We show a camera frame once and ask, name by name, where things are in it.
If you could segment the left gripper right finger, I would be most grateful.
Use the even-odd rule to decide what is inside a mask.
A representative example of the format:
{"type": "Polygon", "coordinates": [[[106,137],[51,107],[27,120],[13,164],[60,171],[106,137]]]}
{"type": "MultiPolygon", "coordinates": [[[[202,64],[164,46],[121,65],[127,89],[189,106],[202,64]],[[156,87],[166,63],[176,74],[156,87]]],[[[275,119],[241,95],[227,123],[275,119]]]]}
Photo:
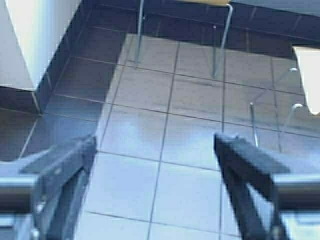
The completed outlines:
{"type": "Polygon", "coordinates": [[[243,137],[213,135],[213,150],[243,240],[272,240],[273,179],[290,169],[243,137]]]}

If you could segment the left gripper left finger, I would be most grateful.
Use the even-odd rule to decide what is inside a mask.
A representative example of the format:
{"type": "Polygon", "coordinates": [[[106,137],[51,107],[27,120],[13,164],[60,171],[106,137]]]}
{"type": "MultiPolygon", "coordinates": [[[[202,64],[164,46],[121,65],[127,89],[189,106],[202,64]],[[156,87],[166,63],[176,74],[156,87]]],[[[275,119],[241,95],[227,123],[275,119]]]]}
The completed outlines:
{"type": "Polygon", "coordinates": [[[73,138],[36,154],[21,173],[37,177],[32,216],[39,240],[71,240],[97,153],[93,135],[73,138]]]}

